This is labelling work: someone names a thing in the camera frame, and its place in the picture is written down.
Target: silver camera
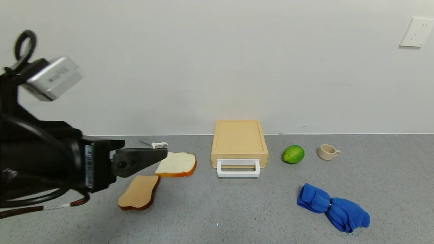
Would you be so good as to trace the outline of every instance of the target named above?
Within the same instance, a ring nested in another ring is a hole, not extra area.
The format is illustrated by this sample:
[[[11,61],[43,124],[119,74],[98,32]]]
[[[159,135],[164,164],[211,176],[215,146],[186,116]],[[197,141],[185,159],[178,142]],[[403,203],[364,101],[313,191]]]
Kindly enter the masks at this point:
[[[49,65],[23,84],[41,101],[54,101],[84,78],[83,71],[68,56],[49,60]]]

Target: rolled towel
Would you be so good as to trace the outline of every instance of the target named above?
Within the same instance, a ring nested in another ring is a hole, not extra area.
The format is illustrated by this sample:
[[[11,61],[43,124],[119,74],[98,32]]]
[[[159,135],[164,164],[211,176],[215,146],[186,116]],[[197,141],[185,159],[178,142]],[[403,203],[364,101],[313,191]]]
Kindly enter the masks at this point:
[[[297,204],[317,214],[325,213],[340,231],[352,233],[360,226],[369,227],[371,217],[357,203],[330,195],[309,184],[305,184],[297,198]]]

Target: drawer handle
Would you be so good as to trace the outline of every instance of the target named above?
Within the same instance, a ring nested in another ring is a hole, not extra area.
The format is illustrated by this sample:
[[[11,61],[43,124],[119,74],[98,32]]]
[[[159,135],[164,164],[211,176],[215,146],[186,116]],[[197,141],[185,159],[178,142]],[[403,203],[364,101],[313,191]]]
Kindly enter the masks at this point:
[[[222,165],[254,165],[255,171],[222,171]],[[217,175],[218,177],[259,177],[261,167],[258,158],[231,158],[217,159]]]

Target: cup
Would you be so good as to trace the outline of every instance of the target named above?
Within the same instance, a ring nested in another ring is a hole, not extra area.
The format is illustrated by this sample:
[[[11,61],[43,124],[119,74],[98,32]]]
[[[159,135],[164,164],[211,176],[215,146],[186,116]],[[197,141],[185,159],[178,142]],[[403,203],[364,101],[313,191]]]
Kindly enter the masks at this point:
[[[318,156],[324,160],[332,160],[341,154],[341,151],[336,150],[332,145],[323,144],[318,149]]]

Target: outlet plate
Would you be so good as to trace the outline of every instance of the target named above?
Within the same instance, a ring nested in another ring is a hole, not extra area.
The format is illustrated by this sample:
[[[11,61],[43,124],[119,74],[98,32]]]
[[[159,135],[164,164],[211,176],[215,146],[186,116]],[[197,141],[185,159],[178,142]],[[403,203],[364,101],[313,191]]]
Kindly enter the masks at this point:
[[[433,19],[413,18],[402,38],[400,46],[422,47],[434,27]]]

